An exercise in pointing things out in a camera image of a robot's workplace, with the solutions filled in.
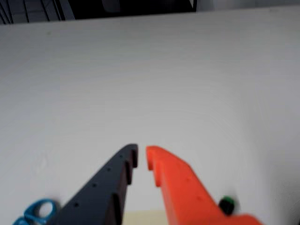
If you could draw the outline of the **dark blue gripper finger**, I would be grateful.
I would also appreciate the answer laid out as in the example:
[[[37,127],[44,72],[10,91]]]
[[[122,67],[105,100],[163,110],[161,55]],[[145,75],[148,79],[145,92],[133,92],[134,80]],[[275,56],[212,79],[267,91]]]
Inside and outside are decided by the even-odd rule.
[[[127,186],[138,165],[138,146],[128,144],[49,221],[51,225],[120,225]]]

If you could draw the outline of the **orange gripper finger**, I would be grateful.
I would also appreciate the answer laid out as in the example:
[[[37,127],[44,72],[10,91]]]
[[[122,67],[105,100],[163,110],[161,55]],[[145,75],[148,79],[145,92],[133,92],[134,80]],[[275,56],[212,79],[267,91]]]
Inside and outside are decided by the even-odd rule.
[[[214,202],[190,165],[159,146],[147,146],[148,169],[161,188],[171,225],[259,225],[255,217],[227,216]]]

